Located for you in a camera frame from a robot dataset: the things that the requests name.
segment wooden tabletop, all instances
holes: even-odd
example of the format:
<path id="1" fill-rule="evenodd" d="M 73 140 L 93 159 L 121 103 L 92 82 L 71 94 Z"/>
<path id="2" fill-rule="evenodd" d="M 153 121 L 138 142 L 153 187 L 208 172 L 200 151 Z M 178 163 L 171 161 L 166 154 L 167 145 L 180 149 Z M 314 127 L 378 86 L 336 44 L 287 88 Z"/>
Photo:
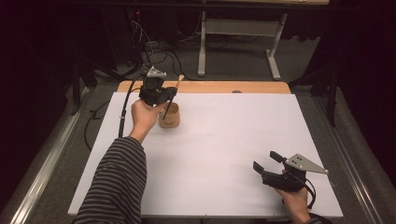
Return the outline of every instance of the wooden tabletop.
<path id="1" fill-rule="evenodd" d="M 134 88 L 142 86 L 143 81 L 136 81 Z M 176 81 L 165 81 L 164 87 L 176 86 Z M 122 81 L 117 89 L 118 92 L 126 92 L 131 85 L 131 81 Z M 178 92 L 209 92 L 222 93 L 241 91 L 244 93 L 288 93 L 290 89 L 285 82 L 272 81 L 187 81 L 183 80 L 178 86 Z"/>

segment striped sleeve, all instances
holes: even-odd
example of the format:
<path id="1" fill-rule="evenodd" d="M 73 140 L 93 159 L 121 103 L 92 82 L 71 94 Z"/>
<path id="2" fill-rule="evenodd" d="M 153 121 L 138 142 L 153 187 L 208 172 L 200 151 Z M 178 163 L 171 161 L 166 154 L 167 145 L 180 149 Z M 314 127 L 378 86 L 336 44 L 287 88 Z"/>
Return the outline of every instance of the striped sleeve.
<path id="1" fill-rule="evenodd" d="M 75 223 L 140 223 L 146 154 L 135 139 L 114 140 L 100 161 Z"/>
<path id="2" fill-rule="evenodd" d="M 322 224 L 322 222 L 317 217 L 314 217 L 311 220 L 309 220 L 306 224 Z"/>

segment gray floor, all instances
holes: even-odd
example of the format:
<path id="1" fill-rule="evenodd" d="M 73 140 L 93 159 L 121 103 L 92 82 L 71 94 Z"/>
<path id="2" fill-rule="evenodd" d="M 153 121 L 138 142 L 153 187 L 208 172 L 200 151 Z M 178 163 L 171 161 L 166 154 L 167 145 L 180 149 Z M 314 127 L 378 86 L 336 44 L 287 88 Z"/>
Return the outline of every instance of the gray floor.
<path id="1" fill-rule="evenodd" d="M 172 48 L 172 50 L 177 53 L 183 71 L 191 78 L 271 81 L 262 47 L 263 45 L 270 46 L 271 40 L 261 39 L 254 42 L 248 42 L 246 38 L 243 40 L 245 42 L 231 41 L 222 49 L 208 49 L 204 78 L 196 76 L 198 46 L 192 46 L 189 42 L 178 48 Z M 276 62 L 283 81 L 294 80 L 303 74 L 317 43 L 317 40 L 300 43 L 296 39 L 280 42 L 276 52 Z M 209 46 L 221 46 L 221 43 L 218 41 L 209 42 Z M 155 62 L 159 62 L 164 56 L 164 54 L 156 53 Z M 155 64 L 155 66 L 161 71 L 167 72 L 168 79 L 176 79 L 177 75 L 172 72 L 172 64 L 173 62 L 168 56 L 164 62 Z M 67 209 L 90 155 L 83 137 L 85 126 L 91 115 L 89 111 L 97 109 L 108 100 L 117 86 L 118 83 L 115 81 L 99 79 L 97 88 L 90 90 L 90 98 L 87 104 L 81 108 L 78 122 L 69 136 L 48 185 L 26 223 L 72 222 L 73 218 L 66 214 Z M 324 117 L 323 103 L 326 102 L 326 99 L 311 97 L 308 88 L 298 87 L 293 90 L 293 93 L 297 95 L 319 156 L 324 166 L 330 171 L 329 178 L 344 213 L 344 217 L 333 222 L 340 224 L 394 223 L 396 220 L 396 211 L 393 208 L 396 200 L 395 188 L 361 136 L 359 127 L 350 115 L 342 93 L 337 92 L 335 111 L 337 126 L 332 128 Z M 41 165 L 48 157 L 51 147 L 56 139 L 62 136 L 62 131 L 70 119 L 71 107 L 72 104 L 69 104 L 48 142 L 35 158 L 15 195 L 1 214 L 0 223 L 9 223 L 18 210 Z M 99 110 L 97 117 L 102 118 L 105 112 L 106 106 Z M 88 127 L 87 138 L 90 145 L 94 142 L 101 121 L 101 119 L 92 120 Z M 363 189 L 363 196 L 360 195 L 361 189 Z"/>

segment table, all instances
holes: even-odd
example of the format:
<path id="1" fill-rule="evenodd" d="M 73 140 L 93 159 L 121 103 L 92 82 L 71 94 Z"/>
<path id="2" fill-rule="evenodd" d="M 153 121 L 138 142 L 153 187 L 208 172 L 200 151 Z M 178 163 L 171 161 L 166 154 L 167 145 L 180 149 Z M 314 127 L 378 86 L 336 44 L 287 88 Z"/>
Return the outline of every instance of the table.
<path id="1" fill-rule="evenodd" d="M 260 4 L 308 4 L 308 5 L 328 5 L 329 0 L 217 0 L 217 2 L 229 3 L 260 3 Z M 275 52 L 277 45 L 282 35 L 283 27 L 285 26 L 288 14 L 283 13 L 278 21 L 246 21 L 246 20 L 225 20 L 225 19 L 207 19 L 206 11 L 202 12 L 201 22 L 201 47 L 198 59 L 198 76 L 205 75 L 205 61 L 206 61 L 206 34 L 220 34 L 220 35 L 259 35 L 269 36 L 273 38 L 273 45 L 270 49 L 265 51 L 267 62 L 270 65 L 271 74 L 274 80 L 280 80 L 280 74 L 277 69 Z"/>
<path id="2" fill-rule="evenodd" d="M 165 81 L 164 86 L 175 84 Z M 128 87 L 122 82 L 113 95 L 70 215 L 77 213 L 97 164 L 117 137 L 123 91 Z M 243 93 L 230 93 L 235 90 Z M 132 93 L 130 103 L 136 98 L 137 93 Z M 286 217 L 279 196 L 262 184 L 253 161 L 279 174 L 283 166 L 269 158 L 269 151 L 289 158 L 298 148 L 322 165 L 286 83 L 182 81 L 174 102 L 180 106 L 180 125 L 168 130 L 154 126 L 143 143 L 148 183 L 142 217 Z M 131 131 L 127 127 L 132 127 L 131 118 L 125 120 L 124 133 Z M 307 177 L 318 194 L 313 212 L 341 217 L 327 176 L 309 173 Z"/>

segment metal rail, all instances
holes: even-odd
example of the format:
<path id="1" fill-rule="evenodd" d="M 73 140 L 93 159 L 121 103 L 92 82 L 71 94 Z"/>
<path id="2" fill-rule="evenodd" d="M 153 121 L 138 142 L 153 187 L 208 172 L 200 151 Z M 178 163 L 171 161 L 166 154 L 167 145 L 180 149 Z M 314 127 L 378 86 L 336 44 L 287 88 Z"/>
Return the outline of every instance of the metal rail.
<path id="1" fill-rule="evenodd" d="M 347 152 L 346 147 L 344 146 L 337 130 L 330 124 L 326 117 L 326 108 L 323 102 L 320 100 L 319 97 L 314 97 L 314 102 L 315 105 L 318 107 L 318 109 L 321 111 L 320 115 L 323 117 L 325 120 L 331 134 L 332 134 L 332 139 L 334 140 L 334 143 L 336 144 L 336 148 L 338 149 L 338 154 L 340 156 L 340 159 L 342 161 L 342 164 L 346 170 L 346 175 L 349 179 L 349 182 L 355 191 L 356 197 L 358 198 L 361 208 L 364 212 L 364 215 L 366 215 L 367 221 L 371 224 L 382 224 L 383 221 L 378 214 L 375 205 L 370 197 L 370 194 L 361 180 L 361 177 L 359 176 L 359 173 L 357 169 L 355 168 L 355 165 L 350 159 L 349 154 Z"/>

